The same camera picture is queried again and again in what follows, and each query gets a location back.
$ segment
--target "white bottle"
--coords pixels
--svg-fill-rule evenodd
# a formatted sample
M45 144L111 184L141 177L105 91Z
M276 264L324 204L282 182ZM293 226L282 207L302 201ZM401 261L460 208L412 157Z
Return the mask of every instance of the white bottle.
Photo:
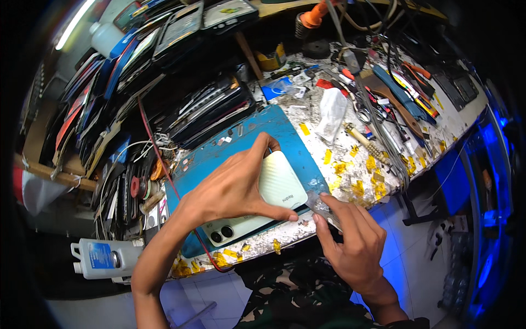
M89 28L92 34L92 47L108 58L113 47L124 37L124 33L113 23L93 23Z
M81 238L71 243L71 254L80 260L73 263L75 273L89 280L131 276L142 252L143 247L135 247L131 241Z

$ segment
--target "blue silicone repair mat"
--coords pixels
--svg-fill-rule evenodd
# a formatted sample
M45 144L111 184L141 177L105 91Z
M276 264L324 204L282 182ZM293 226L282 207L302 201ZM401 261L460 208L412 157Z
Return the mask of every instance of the blue silicone repair mat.
M318 194L321 192L329 192L327 183L316 184L315 186L309 185L309 182L313 179L321 182L324 182L325 179L289 119L287 119L287 116L281 110L281 107L278 105L269 105L261 112L255 112L215 135L183 159L172 175L179 195L182 197L193 190L230 155L250 148L260 132L267 132L279 142L281 151L287 157L305 191L314 190ZM227 137L231 138L231 140L227 139L230 140L230 142L223 141L220 143L221 145L218 145L220 139ZM166 185L166 196L168 209L170 213L172 213L179 204L179 200L169 185ZM257 234L268 229L269 227L260 228L252 234ZM197 232L209 251L218 249L210 243L200 227L197 228ZM195 257L204 253L203 247L193 232L186 238L181 248L181 253L186 258Z

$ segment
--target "red cable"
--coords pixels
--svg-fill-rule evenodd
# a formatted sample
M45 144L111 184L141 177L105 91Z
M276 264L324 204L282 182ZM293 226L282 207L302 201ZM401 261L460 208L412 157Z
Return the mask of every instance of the red cable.
M154 147L155 154L157 155L157 158L160 160L161 165L163 166L164 173L166 174L166 177L168 178L168 181L170 182L171 187L174 189L174 192L175 192L175 195L177 196L177 199L179 201L181 201L181 197L179 196L179 193L177 192L177 189L175 188L174 182L171 180L170 174L168 173L168 169L166 169L164 161L161 158L161 154L159 152L159 149L157 148L157 144L155 144L155 140L154 140L154 138L153 138L153 136L151 134L150 128L148 127L148 120L146 120L146 113L144 112L143 103L140 100L140 96L137 97L137 103L139 105L140 116L143 118L144 128L146 129L146 132L148 133L148 137L150 138L150 141L151 141L151 143L152 143L152 145ZM222 273L226 273L226 272L228 272L229 270L231 270L233 268L233 266L231 266L227 270L223 270L221 267L219 267L216 264L216 262L214 261L214 259L212 258L212 256L210 255L210 253L208 252L208 250L206 249L206 246L203 243L203 241L201 240L201 237L199 236L199 234L197 233L197 230L194 230L194 233L197 236L197 239L201 243L201 246L205 250L206 255L208 256L208 258L210 259L210 261L212 262L212 265L216 268L216 270L218 270L219 272L222 272Z

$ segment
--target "fluorescent light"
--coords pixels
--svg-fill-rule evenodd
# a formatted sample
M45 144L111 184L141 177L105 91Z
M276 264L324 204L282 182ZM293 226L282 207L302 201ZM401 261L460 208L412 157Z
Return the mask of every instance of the fluorescent light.
M88 11L89 7L91 7L91 5L93 5L93 2L95 2L95 0L86 0L84 5L82 5L82 7L80 7L78 12L75 14L75 17L73 17L73 19L71 20L71 22L67 26L66 30L64 31L64 34L62 35L62 37L60 37L60 41L55 46L56 50L60 50L60 49L62 49L62 47L64 47L64 44L66 43L67 39L69 38L69 35L71 34L71 32L73 32L73 29L75 28L75 26L77 26L77 24L80 21L80 19L82 18L82 16L84 16L84 14L86 14L86 11Z

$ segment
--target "hand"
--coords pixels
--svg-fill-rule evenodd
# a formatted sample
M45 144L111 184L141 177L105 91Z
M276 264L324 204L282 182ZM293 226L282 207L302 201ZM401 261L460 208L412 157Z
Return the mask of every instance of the hand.
M297 221L295 211L272 206L259 195L259 175L263 158L269 148L281 150L277 140L260 133L250 149L229 157L195 189L186 194L179 204L191 213L197 213L194 226L220 218L261 215L279 221Z
M314 214L312 218L323 254L354 291L361 295L373 293L375 284L383 275L380 258L386 231L363 207L338 201L326 193L321 193L320 198L338 216L343 231L343 243L336 243L327 221Z

